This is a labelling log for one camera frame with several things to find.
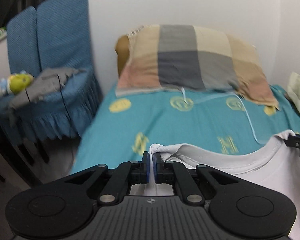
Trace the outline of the white t-shirt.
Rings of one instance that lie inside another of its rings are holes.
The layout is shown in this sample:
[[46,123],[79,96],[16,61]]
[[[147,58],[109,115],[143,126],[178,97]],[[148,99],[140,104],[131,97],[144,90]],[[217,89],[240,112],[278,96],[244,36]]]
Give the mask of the white t-shirt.
[[[122,239],[300,239],[300,157],[276,134],[259,150],[223,155],[190,144],[149,149],[149,183],[128,196]],[[184,164],[203,194],[185,204],[156,184],[153,155]]]

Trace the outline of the teal patterned bed sheet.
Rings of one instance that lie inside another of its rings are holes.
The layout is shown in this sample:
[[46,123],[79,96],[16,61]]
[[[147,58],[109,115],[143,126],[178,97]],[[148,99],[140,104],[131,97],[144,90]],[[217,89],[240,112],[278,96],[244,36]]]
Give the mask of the teal patterned bed sheet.
[[140,160],[153,144],[191,144],[224,155],[244,155],[277,133],[290,129],[300,134],[300,114],[284,89],[273,86],[271,91],[278,108],[231,92],[166,90],[118,97],[111,90],[81,137],[71,171]]

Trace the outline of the plaid pillow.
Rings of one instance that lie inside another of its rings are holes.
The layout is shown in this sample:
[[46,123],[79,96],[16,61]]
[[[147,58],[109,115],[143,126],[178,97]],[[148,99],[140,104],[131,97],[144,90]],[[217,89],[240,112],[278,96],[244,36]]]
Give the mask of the plaid pillow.
[[117,96],[163,89],[218,90],[279,107],[256,48],[222,31],[194,25],[144,25],[119,38],[115,50]]

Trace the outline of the grey cloth on chair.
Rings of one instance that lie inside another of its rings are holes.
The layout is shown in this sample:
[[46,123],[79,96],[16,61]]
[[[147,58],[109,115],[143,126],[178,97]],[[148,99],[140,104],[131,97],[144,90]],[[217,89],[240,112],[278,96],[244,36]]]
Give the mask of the grey cloth on chair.
[[31,102],[43,100],[47,94],[60,91],[69,78],[80,72],[85,72],[85,69],[70,67],[45,69],[27,88],[10,101],[9,108],[19,109]]

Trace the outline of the yellow green plush toy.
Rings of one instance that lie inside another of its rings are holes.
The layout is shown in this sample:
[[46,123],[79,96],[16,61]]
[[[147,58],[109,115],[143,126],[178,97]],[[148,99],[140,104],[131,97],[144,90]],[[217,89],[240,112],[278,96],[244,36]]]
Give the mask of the yellow green plush toy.
[[8,78],[0,80],[0,96],[8,94],[18,94],[25,90],[31,83],[34,77],[30,73],[21,71],[20,73],[11,74]]

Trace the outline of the blue covered chair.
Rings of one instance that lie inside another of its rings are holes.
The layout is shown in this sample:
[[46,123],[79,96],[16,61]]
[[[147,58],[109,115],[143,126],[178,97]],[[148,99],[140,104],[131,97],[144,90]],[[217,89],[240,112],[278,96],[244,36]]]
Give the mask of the blue covered chair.
[[0,125],[12,145],[84,134],[100,103],[90,45],[88,0],[47,0],[9,21],[11,73],[25,71],[36,79],[47,68],[85,69],[60,91],[19,109],[9,108],[13,96],[0,98]]

